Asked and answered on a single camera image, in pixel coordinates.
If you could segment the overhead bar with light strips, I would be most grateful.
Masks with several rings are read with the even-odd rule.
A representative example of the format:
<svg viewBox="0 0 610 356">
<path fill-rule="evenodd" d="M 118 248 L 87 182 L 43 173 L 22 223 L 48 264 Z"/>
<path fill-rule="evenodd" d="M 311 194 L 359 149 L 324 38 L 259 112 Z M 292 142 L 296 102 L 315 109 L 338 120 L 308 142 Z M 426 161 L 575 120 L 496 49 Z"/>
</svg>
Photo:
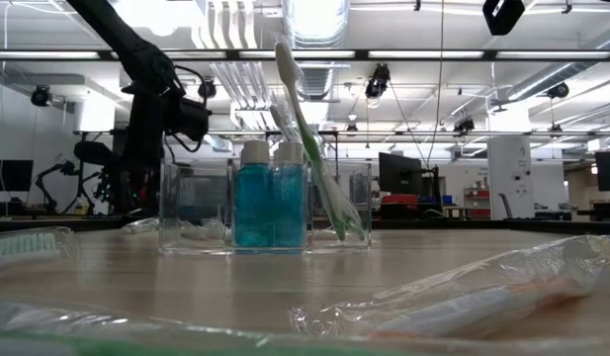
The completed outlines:
<svg viewBox="0 0 610 356">
<path fill-rule="evenodd" d="M 272 61 L 270 49 L 166 49 L 174 61 Z M 610 50 L 295 49 L 298 61 L 610 62 Z M 111 50 L 0 49 L 0 60 L 118 61 Z"/>
</svg>

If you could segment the clear acrylic organizer box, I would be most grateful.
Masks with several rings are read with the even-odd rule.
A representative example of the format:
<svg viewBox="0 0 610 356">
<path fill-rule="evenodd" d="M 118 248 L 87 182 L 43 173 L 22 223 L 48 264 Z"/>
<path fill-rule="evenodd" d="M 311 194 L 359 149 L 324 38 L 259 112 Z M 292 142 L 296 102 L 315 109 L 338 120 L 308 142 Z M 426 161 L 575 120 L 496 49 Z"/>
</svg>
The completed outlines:
<svg viewBox="0 0 610 356">
<path fill-rule="evenodd" d="M 234 210 L 237 172 L 236 159 L 212 162 L 166 163 L 162 167 L 159 208 L 159 242 L 163 253 L 177 254 L 300 254 L 366 250 L 371 245 L 369 219 L 359 216 L 367 233 L 366 241 L 349 237 L 345 243 L 336 240 L 334 229 L 320 200 L 317 187 L 308 177 L 306 186 L 306 244 L 300 248 L 276 247 L 275 211 L 273 243 L 269 247 L 237 247 L 234 241 Z M 223 240 L 193 240 L 181 236 L 179 223 L 199 224 L 203 219 L 218 219 L 225 225 Z"/>
</svg>

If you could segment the orange toothbrush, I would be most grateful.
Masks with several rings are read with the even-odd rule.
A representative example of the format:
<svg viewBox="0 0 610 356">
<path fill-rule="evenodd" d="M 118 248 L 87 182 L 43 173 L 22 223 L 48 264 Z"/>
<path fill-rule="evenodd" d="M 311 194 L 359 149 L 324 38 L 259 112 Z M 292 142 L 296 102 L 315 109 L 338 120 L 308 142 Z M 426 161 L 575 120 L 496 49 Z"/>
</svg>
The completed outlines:
<svg viewBox="0 0 610 356">
<path fill-rule="evenodd" d="M 294 330 L 320 336 L 469 337 L 610 282 L 610 234 L 512 250 L 319 311 L 293 308 Z"/>
</svg>

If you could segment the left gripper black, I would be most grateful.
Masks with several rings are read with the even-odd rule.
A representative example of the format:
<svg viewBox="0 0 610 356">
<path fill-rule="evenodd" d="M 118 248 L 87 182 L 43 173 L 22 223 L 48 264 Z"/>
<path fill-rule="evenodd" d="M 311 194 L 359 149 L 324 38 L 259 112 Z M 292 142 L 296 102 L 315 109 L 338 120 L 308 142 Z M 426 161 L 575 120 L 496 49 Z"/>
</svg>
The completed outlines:
<svg viewBox="0 0 610 356">
<path fill-rule="evenodd" d="M 123 89 L 132 95 L 130 123 L 123 150 L 123 161 L 131 174 L 131 195 L 135 206 L 145 213 L 159 210 L 162 139 L 176 111 L 179 96 L 171 90 L 156 93 L 139 81 Z"/>
</svg>

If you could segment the slanted silver ventilation duct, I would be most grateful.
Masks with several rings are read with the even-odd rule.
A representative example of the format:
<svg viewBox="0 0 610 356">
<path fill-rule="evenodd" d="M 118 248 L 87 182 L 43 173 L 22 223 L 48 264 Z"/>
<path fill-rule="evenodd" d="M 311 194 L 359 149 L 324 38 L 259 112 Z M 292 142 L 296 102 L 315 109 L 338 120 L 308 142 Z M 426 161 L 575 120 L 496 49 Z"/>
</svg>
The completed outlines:
<svg viewBox="0 0 610 356">
<path fill-rule="evenodd" d="M 587 45 L 593 46 L 595 49 L 610 50 L 610 30 L 590 41 Z M 599 60 L 588 60 L 551 64 L 511 87 L 506 94 L 506 99 L 511 102 L 526 100 L 561 84 L 598 63 Z"/>
</svg>

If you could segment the blue mouthwash bottle white cap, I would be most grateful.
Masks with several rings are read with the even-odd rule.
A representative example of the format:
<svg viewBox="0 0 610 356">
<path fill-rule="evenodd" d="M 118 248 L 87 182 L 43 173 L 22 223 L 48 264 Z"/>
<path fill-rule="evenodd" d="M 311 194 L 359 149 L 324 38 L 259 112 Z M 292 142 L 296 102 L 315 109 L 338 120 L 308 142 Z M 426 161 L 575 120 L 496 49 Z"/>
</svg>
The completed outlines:
<svg viewBox="0 0 610 356">
<path fill-rule="evenodd" d="M 250 140 L 241 150 L 234 210 L 234 241 L 237 247 L 269 247 L 273 243 L 272 170 L 269 144 Z"/>
<path fill-rule="evenodd" d="M 276 247 L 300 248 L 305 244 L 305 183 L 303 145 L 281 142 L 273 172 Z"/>
</svg>

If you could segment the white square pillar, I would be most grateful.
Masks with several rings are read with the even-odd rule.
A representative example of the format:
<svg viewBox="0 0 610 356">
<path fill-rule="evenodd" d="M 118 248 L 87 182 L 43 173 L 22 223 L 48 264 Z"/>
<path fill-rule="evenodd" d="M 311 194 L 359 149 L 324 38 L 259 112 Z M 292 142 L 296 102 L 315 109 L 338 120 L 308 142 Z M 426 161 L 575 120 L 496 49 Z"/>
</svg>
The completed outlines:
<svg viewBox="0 0 610 356">
<path fill-rule="evenodd" d="M 532 218 L 535 213 L 529 137 L 491 137 L 487 150 L 490 218 Z"/>
</svg>

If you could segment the black computer monitor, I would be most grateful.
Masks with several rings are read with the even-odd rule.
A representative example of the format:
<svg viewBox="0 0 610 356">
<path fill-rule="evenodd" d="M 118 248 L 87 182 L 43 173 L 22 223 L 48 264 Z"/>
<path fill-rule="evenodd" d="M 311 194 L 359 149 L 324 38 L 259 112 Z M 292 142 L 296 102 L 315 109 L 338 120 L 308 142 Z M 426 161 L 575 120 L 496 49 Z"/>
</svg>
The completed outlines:
<svg viewBox="0 0 610 356">
<path fill-rule="evenodd" d="M 33 160 L 0 160 L 0 192 L 29 191 L 33 167 Z"/>
<path fill-rule="evenodd" d="M 595 153 L 597 184 L 600 191 L 610 192 L 610 150 Z"/>
<path fill-rule="evenodd" d="M 419 159 L 379 153 L 379 184 L 392 194 L 419 195 L 422 190 L 422 166 Z"/>
</svg>

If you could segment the red storage shelf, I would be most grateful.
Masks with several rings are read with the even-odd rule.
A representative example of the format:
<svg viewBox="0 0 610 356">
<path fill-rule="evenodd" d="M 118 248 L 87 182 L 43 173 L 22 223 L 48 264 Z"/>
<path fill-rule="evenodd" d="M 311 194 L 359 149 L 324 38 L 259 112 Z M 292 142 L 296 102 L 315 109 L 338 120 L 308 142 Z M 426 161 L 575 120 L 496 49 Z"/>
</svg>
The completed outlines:
<svg viewBox="0 0 610 356">
<path fill-rule="evenodd" d="M 465 188 L 464 208 L 469 220 L 489 220 L 491 216 L 489 190 Z"/>
</svg>

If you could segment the black aluminium table frame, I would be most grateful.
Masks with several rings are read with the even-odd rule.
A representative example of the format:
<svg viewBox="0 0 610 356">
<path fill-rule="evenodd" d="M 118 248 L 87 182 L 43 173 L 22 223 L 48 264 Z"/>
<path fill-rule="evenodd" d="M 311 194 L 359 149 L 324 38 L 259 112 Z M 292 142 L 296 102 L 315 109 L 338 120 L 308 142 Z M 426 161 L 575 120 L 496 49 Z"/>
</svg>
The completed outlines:
<svg viewBox="0 0 610 356">
<path fill-rule="evenodd" d="M 49 218 L 44 220 L 24 220 L 0 218 L 0 232 L 48 226 L 66 226 L 73 231 L 92 231 L 121 228 L 136 219 L 123 218 Z M 610 234 L 610 222 L 563 222 L 536 220 L 504 221 L 460 221 L 460 220 L 392 220 L 373 221 L 366 224 L 371 231 L 375 230 L 411 230 L 411 229 L 511 229 L 533 232 L 559 234 Z"/>
</svg>

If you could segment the round silver ventilation duct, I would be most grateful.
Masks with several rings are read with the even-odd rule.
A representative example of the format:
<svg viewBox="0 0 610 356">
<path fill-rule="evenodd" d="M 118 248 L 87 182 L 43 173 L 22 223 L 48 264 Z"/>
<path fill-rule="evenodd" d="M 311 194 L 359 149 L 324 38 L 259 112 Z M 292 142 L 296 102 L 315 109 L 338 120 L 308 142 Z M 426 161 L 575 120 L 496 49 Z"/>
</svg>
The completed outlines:
<svg viewBox="0 0 610 356">
<path fill-rule="evenodd" d="M 340 48 L 348 29 L 350 0 L 281 0 L 284 26 L 298 49 Z M 313 101 L 332 91 L 335 68 L 303 68 L 305 83 L 299 93 Z"/>
</svg>

